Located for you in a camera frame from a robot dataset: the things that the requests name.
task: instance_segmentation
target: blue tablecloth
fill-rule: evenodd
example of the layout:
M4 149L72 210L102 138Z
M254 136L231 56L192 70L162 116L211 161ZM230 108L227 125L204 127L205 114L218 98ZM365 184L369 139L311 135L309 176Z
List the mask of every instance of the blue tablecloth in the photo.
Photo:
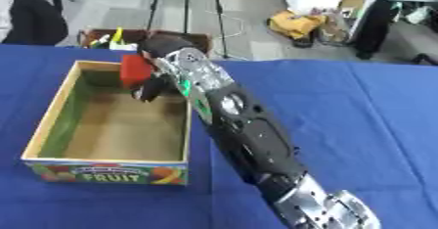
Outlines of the blue tablecloth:
M284 228L197 118L188 187L47 183L20 155L75 60L105 50L0 45L0 228ZM438 226L438 69L316 61L222 64L274 112L328 191L383 228Z

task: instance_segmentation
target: tripod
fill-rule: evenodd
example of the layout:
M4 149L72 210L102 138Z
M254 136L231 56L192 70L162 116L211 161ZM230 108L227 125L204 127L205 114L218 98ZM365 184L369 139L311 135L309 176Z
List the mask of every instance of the tripod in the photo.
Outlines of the tripod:
M151 3L151 15L148 21L148 27L147 32L149 32L153 25L153 19L155 17L156 7L158 5L159 0L153 0ZM190 0L184 0L184 34L188 34L189 31L189 7L190 7ZM221 39L222 39L222 47L224 49L223 58L228 59L228 49L227 49L227 41L225 40L225 31L224 31L224 22L222 19L222 15L224 13L224 10L221 5L220 0L215 0L216 2L216 12L217 12L217 18L219 21L219 28L221 32Z

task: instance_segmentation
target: robotic hand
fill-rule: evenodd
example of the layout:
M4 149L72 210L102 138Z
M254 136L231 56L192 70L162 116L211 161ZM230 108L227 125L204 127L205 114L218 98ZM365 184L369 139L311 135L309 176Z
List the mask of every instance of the robotic hand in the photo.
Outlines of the robotic hand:
M379 229L358 198L327 194L294 158L294 147L270 113L219 66L184 39L153 35L140 52L155 72L134 96L152 101L175 86L192 104L207 132L242 180L288 228Z

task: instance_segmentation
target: cardboard box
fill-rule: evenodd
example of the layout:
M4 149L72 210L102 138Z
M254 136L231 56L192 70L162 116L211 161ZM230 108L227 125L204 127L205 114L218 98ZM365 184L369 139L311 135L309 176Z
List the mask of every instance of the cardboard box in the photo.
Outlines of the cardboard box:
M361 15L365 0L342 0L338 10L346 19L356 19Z
M121 87L120 64L76 62L22 160L48 181L185 185L191 108L180 95L152 103Z

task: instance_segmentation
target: floor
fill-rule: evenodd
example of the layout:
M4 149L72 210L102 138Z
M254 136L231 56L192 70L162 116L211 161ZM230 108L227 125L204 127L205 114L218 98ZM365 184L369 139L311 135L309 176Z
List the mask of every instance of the floor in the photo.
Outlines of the floor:
M77 0L65 2L65 16L69 23L70 36L61 45L76 45L76 33L89 28L143 28L150 14L152 0ZM230 54L242 60L275 59L317 59L335 61L357 61L350 48L330 47L315 44L312 49L297 49L290 41L269 29L264 22L277 11L285 8L284 0L221 0L225 11L224 24ZM161 0L154 21L154 28L181 30L183 27L184 0ZM214 0L192 0L191 32L209 33L215 39L213 57L222 53L219 28L215 13ZM397 24L392 28L382 53L377 54L377 61L399 61L412 57L424 47L429 47L430 40L435 44L438 35L426 33L420 42L412 44L413 35L417 35L416 26Z

